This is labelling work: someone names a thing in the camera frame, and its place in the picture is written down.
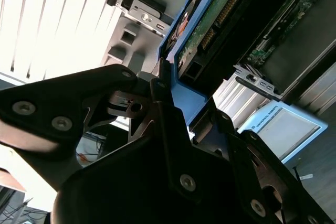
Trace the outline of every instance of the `black metal bracket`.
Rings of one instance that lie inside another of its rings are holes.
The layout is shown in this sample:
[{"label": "black metal bracket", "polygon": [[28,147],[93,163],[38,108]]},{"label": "black metal bracket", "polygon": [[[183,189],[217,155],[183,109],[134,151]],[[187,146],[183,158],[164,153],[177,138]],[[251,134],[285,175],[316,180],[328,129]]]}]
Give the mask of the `black metal bracket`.
[{"label": "black metal bracket", "polygon": [[[211,107],[201,116],[206,134],[192,144],[183,113],[173,103],[170,69],[161,59],[159,78],[147,82],[122,65],[110,65],[0,92],[0,141],[44,159],[74,155],[83,132],[118,115],[131,119],[128,144],[65,183],[56,203],[61,217],[54,223],[106,223],[103,216],[82,215],[82,210],[76,216],[82,219],[62,216],[78,204],[87,208],[90,203],[78,197],[90,198],[95,207],[110,200],[108,195],[118,199],[104,203],[118,209],[117,220],[127,222],[129,209],[134,212],[127,223],[149,218],[152,211],[150,223],[208,217],[210,223],[222,223],[222,211],[229,222],[332,223],[266,144],[252,132],[238,134],[225,113]],[[99,182],[101,193],[91,193],[92,182]],[[280,208],[265,191],[270,185],[280,191]],[[162,209],[170,209],[171,216]]]}]

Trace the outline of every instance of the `screw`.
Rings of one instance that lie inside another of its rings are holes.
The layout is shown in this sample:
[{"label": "screw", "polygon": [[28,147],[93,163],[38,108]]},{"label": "screw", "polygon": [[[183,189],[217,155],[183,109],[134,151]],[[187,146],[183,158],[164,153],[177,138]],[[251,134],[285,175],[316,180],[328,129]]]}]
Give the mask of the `screw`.
[{"label": "screw", "polygon": [[147,14],[147,13],[142,14],[142,15],[141,15],[141,19],[142,19],[143,21],[147,21],[147,20],[149,19],[148,14]]},{"label": "screw", "polygon": [[253,134],[250,134],[250,136],[252,137],[252,139],[257,140],[257,138]]},{"label": "screw", "polygon": [[222,115],[222,118],[224,118],[225,120],[229,120],[229,117],[227,115]]},{"label": "screw", "polygon": [[158,85],[159,85],[161,88],[165,88],[165,87],[166,87],[165,84],[163,84],[162,82],[159,82],[159,81],[158,81]]},{"label": "screw", "polygon": [[265,211],[263,205],[259,201],[257,201],[256,199],[253,199],[251,201],[251,207],[252,207],[253,211],[256,212],[258,215],[260,215],[261,217],[266,216],[266,211]]},{"label": "screw", "polygon": [[188,174],[182,174],[180,176],[180,183],[184,189],[188,191],[194,191],[196,189],[195,180]]},{"label": "screw", "polygon": [[35,112],[36,107],[31,102],[20,101],[14,103],[12,109],[19,115],[31,115]]},{"label": "screw", "polygon": [[65,116],[57,116],[52,122],[52,126],[59,131],[68,131],[72,128],[72,121]]},{"label": "screw", "polygon": [[128,73],[127,71],[123,71],[122,74],[126,77],[131,77],[132,75]]},{"label": "screw", "polygon": [[311,224],[319,224],[318,221],[312,216],[312,215],[308,215],[308,221]]},{"label": "screw", "polygon": [[180,61],[177,65],[177,68],[180,69],[182,67],[182,65],[183,65],[183,61]]}]

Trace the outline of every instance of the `green circuit board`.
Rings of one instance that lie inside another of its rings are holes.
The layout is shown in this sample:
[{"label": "green circuit board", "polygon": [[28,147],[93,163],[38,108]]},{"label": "green circuit board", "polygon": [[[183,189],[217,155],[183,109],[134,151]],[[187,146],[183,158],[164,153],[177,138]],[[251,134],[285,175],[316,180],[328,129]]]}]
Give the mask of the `green circuit board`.
[{"label": "green circuit board", "polygon": [[[292,3],[293,0],[287,0],[281,9],[277,12],[275,17],[271,20],[270,24],[274,23],[286,10],[286,8]],[[285,37],[293,30],[295,25],[300,22],[300,20],[304,17],[304,15],[307,13],[307,11],[314,5],[314,3],[317,0],[300,0],[298,4],[295,7],[295,17],[290,22],[290,24],[286,27],[286,29],[281,34],[279,40],[274,45],[271,45],[266,51],[262,49],[255,49],[252,51],[252,53],[249,55],[247,60],[252,64],[253,66],[261,66],[265,63],[266,59],[272,54],[272,52],[276,49],[277,45],[280,41],[283,41]]]},{"label": "green circuit board", "polygon": [[183,50],[179,54],[179,61],[186,58],[195,48],[200,44],[206,46],[207,39],[211,39],[212,30],[211,26],[218,21],[218,17],[221,15],[223,8],[229,3],[229,0],[213,0],[208,10],[202,17],[192,35],[186,42]]}]

